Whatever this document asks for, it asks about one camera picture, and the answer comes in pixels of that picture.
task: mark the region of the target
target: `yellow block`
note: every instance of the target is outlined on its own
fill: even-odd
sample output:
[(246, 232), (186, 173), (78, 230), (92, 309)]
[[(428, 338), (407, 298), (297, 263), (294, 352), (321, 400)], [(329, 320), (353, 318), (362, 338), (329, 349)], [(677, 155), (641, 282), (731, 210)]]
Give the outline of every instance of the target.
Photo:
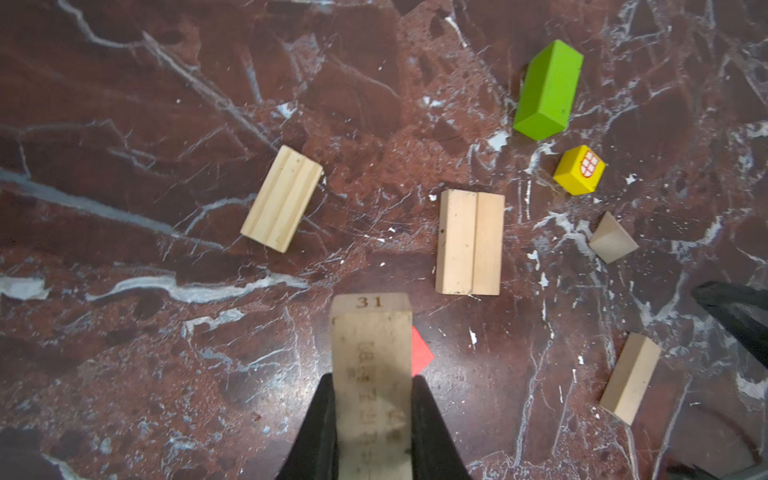
[(586, 145), (572, 148), (563, 154), (554, 181), (571, 195), (591, 194), (598, 188), (605, 162)]

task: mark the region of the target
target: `black object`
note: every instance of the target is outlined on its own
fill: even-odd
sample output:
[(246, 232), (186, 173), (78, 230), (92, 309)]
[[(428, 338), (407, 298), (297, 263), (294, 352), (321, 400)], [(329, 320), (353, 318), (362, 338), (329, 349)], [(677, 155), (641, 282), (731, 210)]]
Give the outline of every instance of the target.
[(768, 290), (725, 282), (707, 282), (690, 293), (699, 305), (768, 368), (768, 327), (739, 309), (738, 304), (768, 312)]
[[(768, 368), (768, 327), (749, 316), (740, 305), (755, 306), (768, 312), (768, 290), (755, 290), (744, 285), (707, 282), (690, 293), (720, 325), (744, 348)], [(718, 480), (699, 467), (674, 465), (667, 469), (672, 480)], [(768, 480), (768, 464), (761, 463), (724, 480)]]
[[(422, 376), (413, 378), (411, 458), (415, 480), (470, 480), (432, 392)], [(276, 480), (336, 480), (336, 404), (333, 378), (323, 375), (288, 458)]]

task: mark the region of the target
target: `white vein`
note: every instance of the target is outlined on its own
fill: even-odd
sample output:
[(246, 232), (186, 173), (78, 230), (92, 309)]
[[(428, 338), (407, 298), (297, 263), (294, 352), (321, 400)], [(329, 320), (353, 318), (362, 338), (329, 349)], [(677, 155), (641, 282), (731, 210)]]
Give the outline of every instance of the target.
[(542, 154), (555, 155), (552, 147), (554, 147), (554, 140), (546, 141), (543, 144), (540, 144), (531, 154), (531, 160), (528, 162), (528, 168), (523, 171), (526, 174), (533, 175), (533, 172), (536, 170), (536, 167), (538, 167), (538, 163), (541, 160)]
[(147, 32), (144, 32), (144, 47), (157, 58), (158, 61), (167, 64), (171, 69), (176, 71), (184, 80), (189, 82), (190, 86), (216, 107), (225, 111), (232, 116), (232, 118), (240, 124), (241, 127), (255, 134), (262, 142), (269, 145), (273, 151), (277, 151), (273, 142), (267, 137), (266, 132), (262, 131), (256, 125), (252, 124), (250, 120), (238, 109), (235, 104), (229, 98), (225, 97), (217, 91), (215, 87), (208, 85), (205, 81), (197, 78), (192, 74), (192, 69), (185, 65), (179, 65), (179, 62), (168, 54), (165, 49), (157, 43)]
[(132, 214), (123, 210), (118, 210), (117, 208), (100, 204), (99, 202), (91, 200), (90, 198), (76, 197), (75, 195), (65, 194), (64, 192), (56, 190), (53, 187), (37, 184), (33, 181), (30, 181), (25, 175), (15, 174), (0, 168), (0, 180), (15, 184), (21, 188), (24, 194), (39, 200), (49, 202), (51, 204), (75, 208), (88, 214), (96, 215), (98, 217), (108, 218), (109, 220), (114, 220), (120, 223), (128, 223), (130, 225), (135, 225), (147, 230), (162, 233), (163, 235), (168, 235), (169, 237), (189, 240), (198, 245), (211, 247), (216, 250), (224, 249), (222, 245), (216, 242), (209, 242), (193, 237), (187, 237), (183, 233), (174, 230), (174, 228), (167, 223), (152, 220), (151, 218)]
[(58, 470), (61, 473), (61, 477), (64, 480), (88, 480), (87, 478), (83, 478), (80, 475), (74, 473), (69, 465), (67, 465), (65, 462), (62, 462), (58, 458), (53, 458), (46, 455), (45, 453), (41, 453), (40, 455), (42, 455), (43, 458), (45, 458), (45, 460), (47, 460), (51, 465), (58, 467)]
[(257, 196), (257, 194), (251, 194), (251, 195), (248, 195), (245, 198), (222, 198), (220, 200), (216, 200), (215, 202), (213, 202), (211, 204), (203, 205), (200, 208), (200, 213), (198, 213), (197, 216), (194, 219), (192, 219), (192, 221), (190, 222), (189, 226), (184, 231), (184, 233), (186, 235), (188, 235), (192, 231), (194, 226), (197, 225), (197, 222), (199, 222), (200, 220), (204, 219), (205, 216), (208, 215), (208, 212), (210, 212), (211, 210), (216, 210), (218, 208), (224, 207), (225, 205), (246, 205), (246, 206), (249, 206), (249, 205), (251, 205), (253, 203), (254, 200), (256, 200), (256, 196)]
[(534, 397), (536, 395), (536, 389), (538, 388), (538, 384), (541, 381), (539, 379), (539, 375), (541, 374), (541, 371), (544, 368), (545, 360), (547, 359), (547, 355), (549, 354), (549, 349), (551, 347), (552, 347), (552, 340), (550, 339), (547, 342), (547, 346), (544, 348), (544, 351), (541, 353), (541, 356), (539, 357), (538, 362), (533, 357), (533, 350), (532, 350), (533, 345), (531, 345), (531, 350), (529, 351), (529, 356), (531, 357), (531, 361), (533, 362), (535, 369), (534, 369), (533, 375), (531, 375), (531, 379), (528, 380), (528, 386), (526, 389), (527, 398), (523, 403), (523, 412), (520, 419), (520, 427), (518, 428), (518, 436), (517, 436), (517, 439), (515, 440), (515, 461), (512, 464), (513, 467), (519, 466), (520, 463), (522, 462), (525, 436), (528, 433), (528, 421), (531, 418), (531, 411), (533, 409), (533, 402), (534, 402)]
[(763, 401), (766, 395), (766, 387), (768, 387), (768, 379), (760, 380), (759, 382), (751, 382), (745, 379), (741, 372), (736, 372), (736, 387), (742, 394)]
[(488, 142), (488, 146), (495, 152), (502, 151), (502, 148), (507, 144), (509, 138), (509, 132), (506, 130), (496, 131), (490, 138), (485, 141)]
[(680, 410), (683, 408), (683, 402), (685, 402), (685, 397), (688, 394), (688, 389), (690, 388), (690, 383), (693, 382), (694, 378), (690, 377), (688, 381), (685, 384), (685, 387), (683, 387), (683, 392), (680, 394), (680, 398), (677, 400), (677, 405), (675, 405), (674, 412), (672, 413), (672, 418), (670, 418), (669, 423), (667, 424), (667, 431), (664, 432), (664, 438), (661, 441), (661, 447), (659, 448), (659, 453), (656, 455), (656, 460), (654, 460), (654, 473), (651, 476), (651, 480), (656, 480), (656, 477), (659, 475), (659, 470), (661, 467), (661, 458), (664, 456), (664, 453), (667, 451), (667, 448), (670, 444), (670, 437), (672, 435), (672, 429), (674, 429), (675, 424), (677, 423), (677, 417), (680, 415)]
[(173, 276), (140, 276), (119, 282), (109, 293), (104, 295), (88, 294), (85, 298), (92, 302), (128, 290), (150, 288), (165, 290), (171, 298), (180, 302), (209, 303), (247, 295), (254, 290), (275, 286), (280, 283), (284, 283), (292, 288), (309, 288), (306, 280), (283, 273), (269, 273), (264, 278), (250, 282), (245, 286), (209, 286), (200, 284), (178, 286), (176, 278)]
[(277, 111), (279, 111), (280, 114), (286, 119), (291, 118), (293, 114), (296, 113), (297, 109), (298, 107), (293, 106), (291, 103), (277, 105)]
[(541, 262), (538, 261), (538, 250), (534, 250), (533, 253), (526, 253), (525, 256), (527, 256), (529, 260), (536, 261), (536, 271), (538, 272), (538, 269), (541, 268)]
[(230, 310), (224, 310), (222, 313), (219, 313), (219, 316), (217, 316), (215, 319), (209, 316), (201, 316), (196, 319), (187, 320), (184, 322), (184, 326), (181, 329), (181, 336), (185, 339), (191, 339), (192, 334), (194, 333), (194, 327), (197, 325), (202, 325), (203, 323), (208, 324), (208, 330), (210, 331), (225, 323), (236, 322), (243, 317), (243, 312), (240, 312), (239, 309), (233, 308)]
[(85, 21), (85, 17), (83, 16), (83, 11), (79, 8), (75, 8), (72, 6), (71, 3), (69, 3), (67, 0), (58, 0), (58, 6), (67, 12), (68, 14), (74, 16), (75, 20), (78, 23), (78, 29), (80, 32), (85, 35), (89, 41), (94, 42), (97, 45), (101, 45), (102, 47), (109, 47), (109, 48), (129, 48), (129, 47), (138, 47), (141, 45), (139, 42), (133, 42), (133, 43), (118, 43), (116, 41), (107, 40), (106, 38), (99, 37), (94, 33), (93, 30), (91, 30), (91, 26), (88, 24), (87, 21)]
[(632, 471), (632, 478), (640, 480), (640, 467), (637, 464), (637, 450), (634, 447), (634, 437), (629, 425), (624, 424), (624, 433), (627, 435), (627, 450), (629, 453), (629, 466)]
[(694, 242), (689, 242), (686, 240), (672, 240), (671, 253), (674, 254), (678, 260), (682, 261), (688, 258), (688, 253), (690, 252), (690, 249), (711, 245), (712, 242), (714, 242), (715, 239), (717, 238), (717, 234), (722, 229), (723, 229), (723, 218), (720, 215), (717, 215), (715, 219), (712, 221), (712, 224), (704, 232), (703, 237), (701, 237), (699, 240), (696, 240)]
[(41, 278), (0, 276), (0, 293), (17, 300), (45, 300), (50, 292)]
[(462, 47), (467, 48), (469, 44), (464, 40), (464, 35), (462, 35), (462, 31), (458, 29), (456, 20), (454, 20), (452, 17), (445, 17), (445, 21), (448, 22), (448, 25), (451, 25), (454, 30), (456, 30), (456, 34), (458, 35), (458, 41), (461, 42)]
[(528, 220), (531, 219), (531, 182), (532, 180), (528, 181), (528, 186), (525, 190), (525, 216)]
[(563, 431), (563, 422), (565, 421), (565, 413), (568, 411), (568, 399), (571, 398), (571, 392), (574, 390), (574, 385), (576, 385), (576, 373), (574, 371), (573, 379), (571, 380), (571, 386), (568, 388), (568, 393), (565, 394), (565, 401), (563, 401), (563, 388), (558, 385), (558, 390), (560, 391), (560, 403), (563, 404), (563, 412), (560, 414), (560, 422), (558, 423), (558, 432), (554, 435), (554, 442), (552, 443), (552, 458), (556, 458), (555, 452), (558, 448), (558, 441), (560, 440), (560, 434)]

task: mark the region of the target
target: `wooden block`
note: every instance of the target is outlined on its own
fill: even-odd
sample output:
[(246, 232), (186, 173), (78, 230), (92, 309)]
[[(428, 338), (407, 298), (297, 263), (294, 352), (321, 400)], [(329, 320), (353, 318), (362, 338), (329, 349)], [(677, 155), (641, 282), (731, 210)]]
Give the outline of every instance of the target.
[(584, 56), (555, 40), (528, 65), (513, 128), (536, 141), (565, 130)]
[(661, 348), (649, 338), (630, 333), (600, 399), (600, 406), (632, 425), (660, 354)]
[(322, 173), (319, 164), (283, 145), (240, 233), (285, 253)]
[(411, 480), (408, 296), (336, 296), (331, 337), (339, 480)]
[(603, 220), (600, 221), (598, 229), (592, 236), (589, 247), (605, 263), (614, 262), (640, 248), (630, 234), (611, 215), (611, 212), (605, 212)]
[(587, 145), (581, 145), (563, 154), (553, 178), (571, 195), (591, 194), (597, 190), (603, 171), (605, 162)]
[(478, 193), (472, 293), (498, 295), (502, 281), (504, 195)]
[(444, 190), (440, 194), (435, 269), (438, 293), (467, 295), (472, 292), (476, 216), (477, 193)]

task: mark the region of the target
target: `red block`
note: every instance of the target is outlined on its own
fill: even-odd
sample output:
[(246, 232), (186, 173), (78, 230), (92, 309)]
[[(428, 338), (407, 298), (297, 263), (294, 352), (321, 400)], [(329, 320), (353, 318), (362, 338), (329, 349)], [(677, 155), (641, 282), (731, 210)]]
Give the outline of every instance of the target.
[(413, 327), (411, 335), (411, 374), (417, 376), (434, 359), (435, 355), (429, 349), (426, 342), (424, 342), (422, 336), (419, 335), (419, 332), (416, 331), (416, 327)]

